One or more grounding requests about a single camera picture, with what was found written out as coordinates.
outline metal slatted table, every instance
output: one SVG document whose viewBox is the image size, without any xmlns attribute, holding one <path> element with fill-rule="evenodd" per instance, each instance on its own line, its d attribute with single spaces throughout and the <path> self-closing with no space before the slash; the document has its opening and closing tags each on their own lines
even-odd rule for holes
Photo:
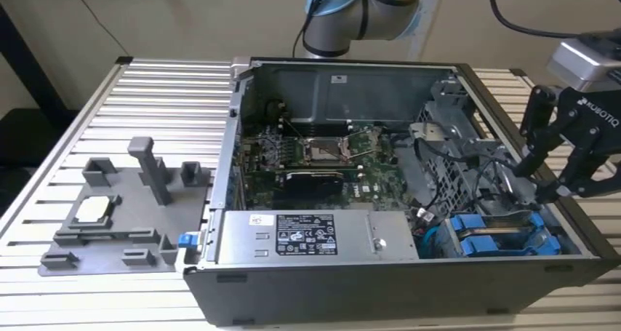
<svg viewBox="0 0 621 331">
<path fill-rule="evenodd" d="M 520 123 L 532 82 L 509 70 L 477 75 Z M 0 220 L 0 326 L 10 330 L 214 330 L 178 273 L 38 275 L 39 259 L 80 192 L 80 169 L 106 156 L 136 167 L 126 154 L 135 135 L 151 135 L 167 165 L 196 160 L 216 168 L 231 96 L 231 64 L 134 60 L 119 64 Z M 564 167 L 569 147 L 549 159 Z M 597 177 L 607 178 L 603 168 Z M 579 199 L 621 252 L 621 194 Z M 585 287 L 555 291 L 517 316 L 416 319 L 280 326 L 280 330 L 621 330 L 621 269 Z"/>
</svg>

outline rectangular opening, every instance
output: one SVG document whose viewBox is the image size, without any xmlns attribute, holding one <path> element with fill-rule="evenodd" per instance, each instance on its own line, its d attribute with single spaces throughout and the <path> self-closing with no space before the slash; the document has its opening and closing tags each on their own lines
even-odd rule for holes
<svg viewBox="0 0 621 331">
<path fill-rule="evenodd" d="M 143 251 L 124 251 L 123 255 L 124 256 L 144 256 L 146 252 L 143 252 Z"/>
<path fill-rule="evenodd" d="M 451 66 L 263 62 L 227 209 L 403 212 L 423 260 L 583 255 L 471 92 Z"/>
</svg>

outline black cable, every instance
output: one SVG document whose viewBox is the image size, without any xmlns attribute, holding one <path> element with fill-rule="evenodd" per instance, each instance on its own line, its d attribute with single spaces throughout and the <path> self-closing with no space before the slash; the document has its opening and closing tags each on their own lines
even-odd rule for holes
<svg viewBox="0 0 621 331">
<path fill-rule="evenodd" d="M 421 140 L 424 140 L 424 139 L 423 138 L 416 138 L 415 139 L 415 145 L 413 145 L 415 155 L 416 155 L 416 158 L 419 159 L 419 163 L 420 163 L 421 167 L 424 168 L 427 174 L 433 178 L 433 183 L 436 184 L 436 194 L 433 195 L 433 198 L 429 201 L 429 204 L 421 206 L 421 208 L 428 210 L 436 204 L 436 201 L 440 198 L 440 180 L 437 179 L 436 173 L 431 169 L 429 165 L 427 165 L 427 162 L 424 162 L 423 156 L 420 155 L 420 141 Z"/>
<path fill-rule="evenodd" d="M 517 31 L 517 32 L 528 34 L 528 35 L 543 36 L 545 38 L 553 38 L 553 39 L 573 38 L 575 36 L 579 35 L 579 34 L 573 34 L 573 33 L 556 33 L 556 32 L 551 32 L 551 31 L 540 31 L 537 29 L 524 28 L 523 26 L 511 23 L 507 20 L 507 18 L 503 17 L 503 14 L 501 14 L 501 11 L 499 9 L 499 4 L 497 4 L 496 0 L 489 0 L 489 4 L 492 6 L 492 12 L 495 13 L 496 19 L 499 20 L 499 22 L 507 28 L 512 29 L 513 31 Z"/>
<path fill-rule="evenodd" d="M 481 202 L 481 199 L 480 197 L 477 196 L 477 190 L 479 190 L 479 183 L 481 182 L 481 178 L 484 176 L 484 173 L 485 173 L 485 169 L 489 167 L 489 165 L 492 165 L 496 161 L 489 159 L 484 166 L 480 168 L 479 172 L 477 172 L 477 176 L 475 177 L 475 186 L 473 186 L 473 191 L 472 191 L 472 198 L 475 200 L 475 204 L 479 205 L 479 207 L 481 208 L 481 210 L 485 212 L 485 215 L 491 215 L 491 210 L 484 206 L 484 203 Z"/>
<path fill-rule="evenodd" d="M 320 8 L 321 1 L 323 0 L 311 0 L 309 13 L 307 14 L 307 18 L 304 19 L 304 23 L 301 25 L 300 32 L 299 32 L 297 36 L 295 37 L 293 48 L 291 49 L 291 56 L 293 58 L 295 58 L 295 49 L 299 46 L 300 38 L 304 36 L 304 34 L 307 32 L 307 28 L 309 27 L 311 20 L 315 17 L 315 12 Z"/>
<path fill-rule="evenodd" d="M 451 154 L 447 154 L 441 151 L 439 151 L 432 145 L 431 143 L 424 140 L 423 138 L 417 138 L 417 140 L 420 140 L 423 142 L 423 144 L 425 145 L 427 147 L 427 150 L 437 155 L 439 157 L 441 157 L 443 159 L 447 159 L 449 161 L 453 161 L 453 162 L 463 162 L 463 163 L 467 163 L 471 161 L 472 158 L 479 158 L 479 157 L 484 157 L 484 158 L 488 158 L 489 160 L 497 162 L 500 165 L 503 165 L 504 167 L 509 168 L 511 170 L 513 170 L 513 165 L 511 165 L 505 160 L 492 156 L 492 155 L 487 155 L 487 154 L 473 154 L 473 155 L 465 155 L 465 156 L 461 156 L 461 157 L 457 157 L 457 156 L 453 156 Z"/>
<path fill-rule="evenodd" d="M 114 36 L 114 34 L 110 32 L 108 28 L 106 27 L 106 25 L 102 23 L 102 21 L 99 20 L 99 17 L 98 15 L 95 14 L 95 11 L 92 10 L 92 8 L 88 6 L 87 4 L 87 1 L 86 0 L 80 0 L 82 3 L 84 4 L 84 6 L 87 7 L 91 15 L 94 16 L 95 18 L 95 21 L 98 22 L 98 24 L 102 26 L 102 28 L 104 29 L 104 31 L 108 33 L 110 37 L 112 38 L 112 40 L 115 40 L 116 44 L 119 45 L 119 47 L 122 48 L 123 52 L 126 52 L 126 55 L 130 56 L 130 52 L 126 50 L 126 47 L 122 45 L 119 39 Z"/>
</svg>

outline power supply label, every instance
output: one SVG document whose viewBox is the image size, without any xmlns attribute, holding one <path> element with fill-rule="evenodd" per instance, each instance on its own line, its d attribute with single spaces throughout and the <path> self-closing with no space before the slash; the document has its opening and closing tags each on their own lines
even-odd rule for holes
<svg viewBox="0 0 621 331">
<path fill-rule="evenodd" d="M 276 231 L 279 255 L 337 254 L 333 215 L 277 215 Z"/>
</svg>

